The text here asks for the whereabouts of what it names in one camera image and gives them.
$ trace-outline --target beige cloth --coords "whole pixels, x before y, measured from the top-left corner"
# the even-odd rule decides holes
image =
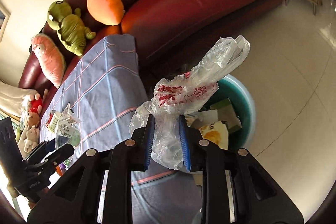
[[[21,117],[24,97],[36,93],[36,90],[20,89],[0,81],[0,108],[11,115]]]

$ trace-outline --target beige floor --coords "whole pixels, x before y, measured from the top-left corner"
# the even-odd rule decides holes
[[[314,16],[309,2],[291,0],[267,13],[241,31],[251,51],[232,72],[256,104],[256,133],[249,150],[305,221],[336,179],[333,9],[325,1]]]

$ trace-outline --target green crocodile plush toy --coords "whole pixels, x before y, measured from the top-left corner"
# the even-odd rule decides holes
[[[50,28],[57,31],[64,47],[75,55],[83,55],[86,38],[93,39],[96,36],[81,20],[81,10],[76,8],[73,14],[70,5],[63,1],[51,4],[47,21]]]

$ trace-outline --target plastic wrapper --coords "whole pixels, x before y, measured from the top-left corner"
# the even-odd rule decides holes
[[[155,116],[153,160],[170,169],[183,166],[179,115],[201,109],[218,90],[217,81],[237,68],[249,51],[250,44],[241,35],[236,39],[220,38],[190,72],[157,83],[154,97],[137,108],[129,126],[132,134],[146,126],[150,114]]]
[[[82,121],[73,114],[73,111],[70,109],[70,103],[68,103],[66,108],[63,110],[55,128],[56,149],[68,143],[71,144],[76,150],[81,142],[81,134],[78,126],[80,122]],[[66,166],[68,166],[70,160],[71,158],[64,162]]]

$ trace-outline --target orange carrot plush toy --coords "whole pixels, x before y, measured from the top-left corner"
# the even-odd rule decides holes
[[[124,16],[121,0],[87,0],[87,9],[92,17],[105,25],[118,25]]]

